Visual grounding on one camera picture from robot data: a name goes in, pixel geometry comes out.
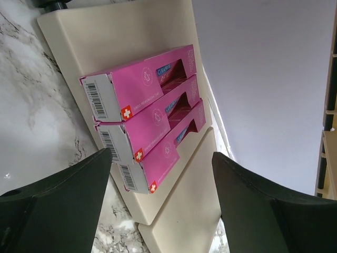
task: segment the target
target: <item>black object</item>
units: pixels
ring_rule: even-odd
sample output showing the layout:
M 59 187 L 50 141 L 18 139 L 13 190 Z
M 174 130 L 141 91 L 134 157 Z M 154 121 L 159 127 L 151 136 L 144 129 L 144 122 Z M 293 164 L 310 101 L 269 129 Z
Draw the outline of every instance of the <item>black object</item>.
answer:
M 58 9 L 67 9 L 67 4 L 71 0 L 31 0 L 36 8 L 44 8 L 46 12 L 53 12 Z
M 0 197 L 1 253 L 90 253 L 112 155 L 83 161 Z
M 212 165 L 231 253 L 337 252 L 337 201 L 290 190 L 218 152 Z

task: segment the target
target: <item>pink box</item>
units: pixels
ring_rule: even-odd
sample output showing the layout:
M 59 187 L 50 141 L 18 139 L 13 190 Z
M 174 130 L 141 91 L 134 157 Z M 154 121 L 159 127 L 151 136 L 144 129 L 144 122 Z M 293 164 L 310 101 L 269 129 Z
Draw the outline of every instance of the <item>pink box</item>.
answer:
M 84 76 L 80 83 L 97 120 L 121 122 L 162 97 L 167 81 L 195 73 L 194 49 L 188 45 Z
M 163 86 L 163 96 L 130 120 L 106 123 L 96 120 L 96 129 L 113 161 L 140 162 L 174 128 L 176 112 L 191 110 L 200 100 L 196 75 L 175 79 Z
M 140 163 L 118 164 L 127 191 L 152 194 L 160 186 L 180 156 L 177 146 L 190 132 L 199 132 L 206 123 L 203 101 L 191 110 L 175 113 L 174 128 L 144 157 Z

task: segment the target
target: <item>toothbrush box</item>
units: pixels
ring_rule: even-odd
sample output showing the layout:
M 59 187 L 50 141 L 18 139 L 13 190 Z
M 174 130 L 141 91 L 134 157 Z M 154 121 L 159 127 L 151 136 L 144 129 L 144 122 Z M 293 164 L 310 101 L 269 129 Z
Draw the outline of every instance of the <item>toothbrush box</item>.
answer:
M 80 83 L 97 120 L 122 122 L 162 97 L 168 81 L 195 73 L 194 49 L 188 45 L 84 76 Z
M 114 162 L 142 161 L 177 124 L 177 111 L 190 110 L 200 100 L 196 75 L 174 79 L 162 90 L 164 95 L 160 99 L 130 120 L 106 123 L 96 119 L 96 129 L 104 146 L 111 149 Z
M 118 164 L 127 191 L 153 194 L 179 160 L 177 147 L 190 132 L 198 133 L 206 123 L 203 101 L 193 109 L 181 108 L 174 113 L 172 130 L 135 164 Z

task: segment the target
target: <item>black knob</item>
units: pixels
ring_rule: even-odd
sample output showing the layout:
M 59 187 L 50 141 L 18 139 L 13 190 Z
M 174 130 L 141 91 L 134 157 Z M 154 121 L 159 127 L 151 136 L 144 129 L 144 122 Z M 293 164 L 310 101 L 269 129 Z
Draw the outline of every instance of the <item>black knob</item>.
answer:
M 67 9 L 67 4 L 71 0 L 31 0 L 36 8 L 44 8 L 46 12 L 53 12 L 58 9 Z

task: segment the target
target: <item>blue label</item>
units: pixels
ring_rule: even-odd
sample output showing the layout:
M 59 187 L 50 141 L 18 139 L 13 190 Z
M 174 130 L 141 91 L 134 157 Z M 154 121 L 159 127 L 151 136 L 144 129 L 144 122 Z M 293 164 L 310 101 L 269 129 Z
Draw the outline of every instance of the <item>blue label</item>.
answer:
M 166 71 L 168 71 L 171 68 L 171 64 L 168 64 L 166 66 L 161 67 L 160 69 L 157 69 L 157 76 L 161 76 Z
M 178 99 L 174 100 L 171 104 L 169 104 L 169 106 L 165 108 L 165 112 L 168 113 L 177 102 Z
M 181 132 L 181 134 L 179 134 L 178 138 L 177 138 L 177 143 L 180 143 L 181 140 L 184 138 L 184 135 L 187 131 L 187 128 L 184 129 L 184 131 Z

